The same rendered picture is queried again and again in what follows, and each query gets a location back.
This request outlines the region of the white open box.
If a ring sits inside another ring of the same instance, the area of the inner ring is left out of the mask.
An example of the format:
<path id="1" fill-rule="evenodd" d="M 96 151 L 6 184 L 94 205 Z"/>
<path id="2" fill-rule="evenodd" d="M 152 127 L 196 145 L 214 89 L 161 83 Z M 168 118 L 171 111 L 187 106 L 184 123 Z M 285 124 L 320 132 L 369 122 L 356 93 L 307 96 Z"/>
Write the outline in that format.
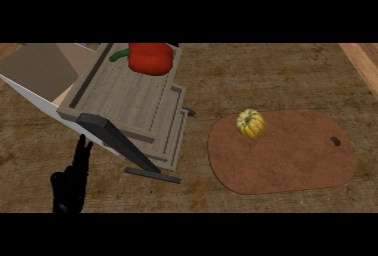
<path id="1" fill-rule="evenodd" d="M 94 58 L 96 52 L 78 43 L 28 43 L 0 60 L 0 78 L 48 117 L 119 156 L 103 138 L 57 113 L 73 82 Z"/>

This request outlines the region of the brown oval cutting board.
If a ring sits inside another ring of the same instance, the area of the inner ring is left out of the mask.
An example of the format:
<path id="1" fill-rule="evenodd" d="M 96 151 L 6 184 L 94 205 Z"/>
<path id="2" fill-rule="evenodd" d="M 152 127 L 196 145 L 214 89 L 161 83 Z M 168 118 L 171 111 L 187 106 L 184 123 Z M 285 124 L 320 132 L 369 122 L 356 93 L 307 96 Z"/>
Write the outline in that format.
<path id="1" fill-rule="evenodd" d="M 265 111 L 265 129 L 255 139 L 224 116 L 208 136 L 212 173 L 245 195 L 344 185 L 357 169 L 351 142 L 335 120 L 313 109 Z"/>

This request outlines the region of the grey wooden tiered basket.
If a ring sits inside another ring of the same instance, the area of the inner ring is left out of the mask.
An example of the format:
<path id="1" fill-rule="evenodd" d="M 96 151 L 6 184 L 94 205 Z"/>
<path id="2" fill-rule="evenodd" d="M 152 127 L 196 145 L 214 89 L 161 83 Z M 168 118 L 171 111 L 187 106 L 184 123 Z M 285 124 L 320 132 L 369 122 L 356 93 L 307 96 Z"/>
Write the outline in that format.
<path id="1" fill-rule="evenodd" d="M 186 118 L 195 111 L 183 106 L 184 88 L 171 73 L 149 76 L 128 68 L 128 61 L 110 61 L 125 43 L 103 43 L 57 108 L 103 146 L 136 166 L 125 172 L 167 182 L 177 168 Z"/>

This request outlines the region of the red bell pepper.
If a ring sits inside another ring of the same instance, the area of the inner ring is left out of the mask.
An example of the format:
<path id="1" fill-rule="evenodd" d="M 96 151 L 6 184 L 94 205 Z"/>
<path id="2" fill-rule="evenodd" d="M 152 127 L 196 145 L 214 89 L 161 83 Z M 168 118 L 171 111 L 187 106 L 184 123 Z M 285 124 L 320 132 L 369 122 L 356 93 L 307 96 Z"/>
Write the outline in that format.
<path id="1" fill-rule="evenodd" d="M 150 76 L 165 75 L 172 68 L 172 49 L 165 43 L 130 43 L 109 57 L 115 62 L 127 58 L 128 68 Z"/>

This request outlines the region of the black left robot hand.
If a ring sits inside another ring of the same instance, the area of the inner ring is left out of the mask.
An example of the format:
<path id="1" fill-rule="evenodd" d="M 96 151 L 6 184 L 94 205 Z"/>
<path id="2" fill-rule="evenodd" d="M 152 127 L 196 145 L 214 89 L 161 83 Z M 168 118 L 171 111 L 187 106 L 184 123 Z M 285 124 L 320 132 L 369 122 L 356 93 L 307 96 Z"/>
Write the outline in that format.
<path id="1" fill-rule="evenodd" d="M 85 142 L 85 135 L 81 134 L 72 163 L 50 176 L 53 212 L 57 214 L 76 214 L 82 210 L 91 147 L 93 143 Z"/>

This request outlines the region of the yellow bell pepper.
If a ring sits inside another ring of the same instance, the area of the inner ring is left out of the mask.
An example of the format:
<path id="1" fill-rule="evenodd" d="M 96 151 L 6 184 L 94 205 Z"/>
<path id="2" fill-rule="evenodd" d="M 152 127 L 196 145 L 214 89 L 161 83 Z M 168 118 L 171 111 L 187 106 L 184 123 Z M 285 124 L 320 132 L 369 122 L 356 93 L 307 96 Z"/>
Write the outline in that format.
<path id="1" fill-rule="evenodd" d="M 236 118 L 236 128 L 239 133 L 254 139 L 264 131 L 264 119 L 262 115 L 254 109 L 243 110 Z"/>

